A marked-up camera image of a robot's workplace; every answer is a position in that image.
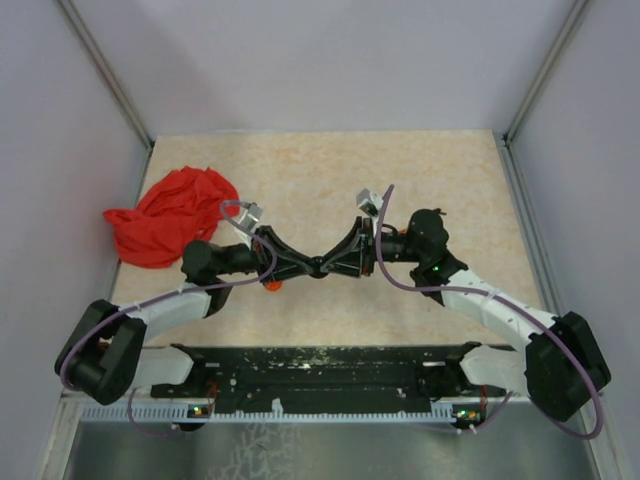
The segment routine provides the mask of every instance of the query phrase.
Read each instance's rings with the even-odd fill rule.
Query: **metal corner post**
[[[131,128],[135,130],[143,145],[150,151],[154,144],[153,138],[145,127],[135,105],[126,94],[124,87],[118,82],[111,65],[109,65],[109,62],[100,50],[100,47],[89,31],[73,0],[54,0],[54,3],[59,7],[67,24],[80,42],[80,45],[89,57],[89,61],[96,69],[98,76],[111,94],[122,115]]]
[[[516,115],[513,117],[513,120],[509,125],[509,129],[504,136],[507,147],[510,148],[511,144],[516,139],[522,125],[533,109],[536,100],[540,97],[542,91],[544,90],[544,87],[547,85],[547,82],[551,78],[558,60],[562,56],[562,53],[566,50],[569,43],[571,43],[571,40],[573,39],[575,33],[582,24],[582,21],[584,20],[588,7],[591,3],[591,0],[576,0],[571,7],[567,19],[562,25],[558,36],[551,45],[551,48],[549,49],[549,52],[545,57],[544,63],[540,67],[540,70],[533,80],[533,83],[529,87],[529,90],[524,97],[524,100],[520,104]]]

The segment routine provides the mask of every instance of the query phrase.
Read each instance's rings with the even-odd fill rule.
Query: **white panel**
[[[76,0],[152,135],[506,130],[571,0]]]
[[[609,363],[630,453],[640,445],[638,19],[640,2],[593,2],[516,141],[563,303],[589,320]],[[638,478],[640,457],[631,461]]]
[[[116,256],[145,152],[54,2],[0,15],[0,465],[33,478],[61,391],[53,362]]]

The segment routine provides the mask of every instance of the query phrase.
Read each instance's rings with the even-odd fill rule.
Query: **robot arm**
[[[301,275],[323,278],[329,273],[354,278],[369,276],[376,263],[375,233],[381,228],[384,262],[417,263],[411,271],[417,287],[446,287],[424,295],[476,320],[512,348],[465,344],[456,355],[450,356],[444,367],[432,369],[429,383],[455,382],[459,390],[492,385],[515,391],[531,397],[545,413],[560,421],[567,420],[589,400],[583,380],[563,352],[523,316],[496,301],[498,294],[561,337],[588,372],[596,389],[600,390],[610,381],[607,365],[582,317],[569,313],[559,318],[488,285],[448,251],[449,236],[440,210],[418,210],[411,216],[406,231],[399,232],[393,227],[378,225],[380,205],[380,197],[361,192],[358,206],[368,217],[357,217],[347,236],[324,256],[308,257],[287,246],[270,226],[258,227],[255,234],[269,242],[277,256],[275,269],[263,283]],[[257,206],[253,210],[249,208],[241,224],[253,228],[260,213]],[[218,278],[222,274],[267,272],[272,254],[255,240],[243,240],[244,243],[227,247],[191,242],[183,254],[182,272],[187,283],[179,290],[185,293],[143,308],[122,307],[127,308],[128,313],[92,337],[71,359],[67,369],[70,383],[104,405],[118,400],[131,387],[197,383],[194,377],[199,369],[195,367],[201,359],[188,347],[143,348],[143,345],[177,325],[215,314],[224,306],[231,291],[231,287],[223,287],[186,293],[190,287],[223,283]],[[473,288],[488,294],[463,291]],[[60,374],[62,363],[78,340],[119,308],[104,300],[89,306],[58,357],[56,373]],[[431,392],[433,398],[438,397],[437,388]]]

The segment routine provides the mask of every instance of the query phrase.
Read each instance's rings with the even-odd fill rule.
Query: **metal base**
[[[587,443],[514,403],[477,435],[410,423],[217,423],[158,440],[127,423],[81,421],[64,478],[587,480],[599,478],[591,458]]]

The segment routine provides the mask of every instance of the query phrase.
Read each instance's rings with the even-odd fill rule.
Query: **crumpled red cloth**
[[[113,225],[116,250],[123,262],[164,268],[182,256],[192,240],[210,240],[221,220],[220,204],[237,200],[238,192],[209,168],[184,167],[156,183],[134,210],[106,210]],[[229,207],[231,216],[238,207]]]

